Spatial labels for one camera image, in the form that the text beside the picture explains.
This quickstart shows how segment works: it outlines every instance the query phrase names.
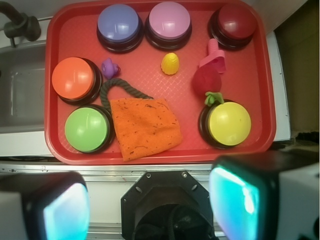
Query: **orange cloth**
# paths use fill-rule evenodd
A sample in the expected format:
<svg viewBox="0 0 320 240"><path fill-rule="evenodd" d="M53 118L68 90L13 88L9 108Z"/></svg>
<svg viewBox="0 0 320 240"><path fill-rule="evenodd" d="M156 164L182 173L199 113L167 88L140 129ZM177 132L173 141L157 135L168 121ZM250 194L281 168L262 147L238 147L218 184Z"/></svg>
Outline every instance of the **orange cloth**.
<svg viewBox="0 0 320 240"><path fill-rule="evenodd" d="M180 125L164 99L111 100L115 134L123 160L161 153L182 142Z"/></svg>

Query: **yellow egg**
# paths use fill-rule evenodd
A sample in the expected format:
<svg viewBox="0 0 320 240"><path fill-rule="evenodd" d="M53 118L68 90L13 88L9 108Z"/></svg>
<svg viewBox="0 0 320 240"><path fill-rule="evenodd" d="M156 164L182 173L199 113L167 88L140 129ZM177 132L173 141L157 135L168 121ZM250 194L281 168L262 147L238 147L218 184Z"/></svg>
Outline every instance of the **yellow egg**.
<svg viewBox="0 0 320 240"><path fill-rule="evenodd" d="M178 56L173 52L166 54L162 59L161 69L167 75L176 74L179 69Z"/></svg>

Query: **maroon button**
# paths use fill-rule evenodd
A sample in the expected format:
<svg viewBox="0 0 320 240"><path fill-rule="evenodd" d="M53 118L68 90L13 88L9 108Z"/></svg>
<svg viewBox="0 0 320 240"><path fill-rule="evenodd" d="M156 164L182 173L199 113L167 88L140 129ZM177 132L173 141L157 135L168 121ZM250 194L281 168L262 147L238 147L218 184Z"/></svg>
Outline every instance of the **maroon button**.
<svg viewBox="0 0 320 240"><path fill-rule="evenodd" d="M235 40L249 38L254 34L257 20L252 12L240 4L226 4L219 12L218 25L223 34Z"/></svg>

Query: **sink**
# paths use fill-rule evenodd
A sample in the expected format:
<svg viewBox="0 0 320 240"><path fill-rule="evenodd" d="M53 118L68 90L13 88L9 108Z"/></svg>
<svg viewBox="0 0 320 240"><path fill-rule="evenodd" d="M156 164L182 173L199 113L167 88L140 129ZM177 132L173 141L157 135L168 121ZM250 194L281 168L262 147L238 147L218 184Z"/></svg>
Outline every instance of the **sink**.
<svg viewBox="0 0 320 240"><path fill-rule="evenodd" d="M0 134L44 130L46 42L0 48Z"/></svg>

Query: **small purple toy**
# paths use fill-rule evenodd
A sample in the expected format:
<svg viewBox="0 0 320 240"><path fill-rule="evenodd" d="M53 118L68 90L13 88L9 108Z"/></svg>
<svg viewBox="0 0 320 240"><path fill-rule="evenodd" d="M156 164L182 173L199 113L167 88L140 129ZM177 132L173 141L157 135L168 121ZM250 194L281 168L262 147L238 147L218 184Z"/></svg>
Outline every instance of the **small purple toy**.
<svg viewBox="0 0 320 240"><path fill-rule="evenodd" d="M113 76L117 75L121 71L118 64L113 63L110 57L103 61L101 69L102 74L107 79L112 79Z"/></svg>

